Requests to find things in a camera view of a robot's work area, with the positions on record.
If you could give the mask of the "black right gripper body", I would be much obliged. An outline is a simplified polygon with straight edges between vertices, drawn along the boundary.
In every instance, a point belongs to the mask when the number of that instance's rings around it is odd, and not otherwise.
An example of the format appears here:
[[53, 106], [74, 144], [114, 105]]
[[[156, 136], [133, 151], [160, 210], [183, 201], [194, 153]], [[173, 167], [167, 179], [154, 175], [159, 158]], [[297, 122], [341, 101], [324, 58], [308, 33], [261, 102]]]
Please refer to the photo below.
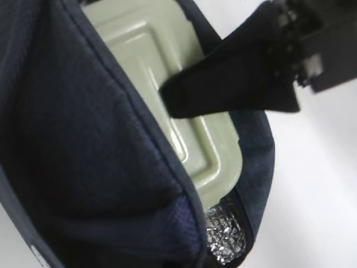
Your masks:
[[356, 79], [356, 1], [269, 1], [277, 80], [319, 93]]

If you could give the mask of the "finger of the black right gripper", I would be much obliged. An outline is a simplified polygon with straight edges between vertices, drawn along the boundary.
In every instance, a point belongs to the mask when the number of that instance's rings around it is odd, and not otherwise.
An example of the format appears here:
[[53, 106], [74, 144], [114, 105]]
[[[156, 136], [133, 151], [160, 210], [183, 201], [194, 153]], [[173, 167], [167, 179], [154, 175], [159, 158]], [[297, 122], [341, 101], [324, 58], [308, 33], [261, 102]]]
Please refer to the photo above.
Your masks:
[[262, 3], [204, 59], [169, 78], [160, 96], [173, 118], [251, 109], [294, 113], [292, 87], [277, 80], [273, 7]]

